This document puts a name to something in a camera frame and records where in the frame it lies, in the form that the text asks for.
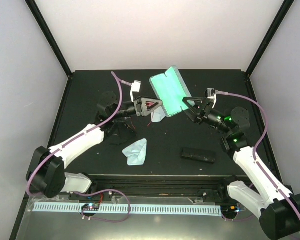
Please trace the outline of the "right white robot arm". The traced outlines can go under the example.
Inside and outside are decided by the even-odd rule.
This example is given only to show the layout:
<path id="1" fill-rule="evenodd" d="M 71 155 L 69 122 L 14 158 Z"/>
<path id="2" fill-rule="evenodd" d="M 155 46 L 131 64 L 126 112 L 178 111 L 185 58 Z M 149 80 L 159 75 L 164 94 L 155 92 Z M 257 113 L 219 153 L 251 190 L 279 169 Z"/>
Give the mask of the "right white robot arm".
<path id="1" fill-rule="evenodd" d="M 250 146 L 245 130 L 250 127 L 249 111 L 235 107 L 228 115 L 214 109 L 215 103 L 206 97 L 184 97 L 187 116 L 196 124 L 205 123 L 224 132 L 224 151 L 245 172 L 254 186 L 235 180 L 217 189 L 224 202 L 236 200 L 258 220 L 264 234 L 271 240 L 300 232 L 300 194 L 284 186 Z"/>

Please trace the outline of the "green lined glasses case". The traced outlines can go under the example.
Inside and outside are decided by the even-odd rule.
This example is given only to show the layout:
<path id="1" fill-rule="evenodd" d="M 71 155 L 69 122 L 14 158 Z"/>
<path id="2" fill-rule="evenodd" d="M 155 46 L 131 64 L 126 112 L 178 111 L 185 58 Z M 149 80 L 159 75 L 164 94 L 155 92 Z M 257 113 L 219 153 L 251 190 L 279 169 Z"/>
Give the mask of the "green lined glasses case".
<path id="1" fill-rule="evenodd" d="M 168 118 L 189 109 L 183 99 L 192 95 L 175 65 L 164 73 L 152 76 L 149 83 L 156 97 L 162 101 L 163 111 Z"/>

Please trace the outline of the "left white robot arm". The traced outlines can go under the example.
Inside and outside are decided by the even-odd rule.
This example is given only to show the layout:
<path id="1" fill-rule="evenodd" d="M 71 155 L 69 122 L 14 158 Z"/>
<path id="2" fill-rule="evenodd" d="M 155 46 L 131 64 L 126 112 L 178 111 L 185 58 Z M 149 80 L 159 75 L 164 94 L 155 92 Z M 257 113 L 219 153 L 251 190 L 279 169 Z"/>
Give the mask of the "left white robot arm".
<path id="1" fill-rule="evenodd" d="M 97 104 L 97 113 L 91 124 L 62 143 L 38 147 L 32 156 L 26 180 L 29 196 L 43 194 L 53 198 L 59 193 L 77 193 L 93 199 L 98 188 L 83 173 L 68 173 L 67 167 L 80 155 L 101 144 L 119 127 L 119 119 L 132 116 L 147 117 L 163 105 L 162 100 L 139 96 L 124 102 L 113 92 L 103 93 Z"/>

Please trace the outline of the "black round sunglasses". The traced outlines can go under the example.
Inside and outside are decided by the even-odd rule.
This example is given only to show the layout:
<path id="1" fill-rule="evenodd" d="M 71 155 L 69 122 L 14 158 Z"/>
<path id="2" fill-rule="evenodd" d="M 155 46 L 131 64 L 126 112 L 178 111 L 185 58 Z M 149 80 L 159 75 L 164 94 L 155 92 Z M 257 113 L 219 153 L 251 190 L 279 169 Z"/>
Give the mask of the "black round sunglasses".
<path id="1" fill-rule="evenodd" d="M 114 120 L 106 131 L 106 140 L 110 145 L 123 145 L 136 137 L 136 131 L 125 120 Z"/>

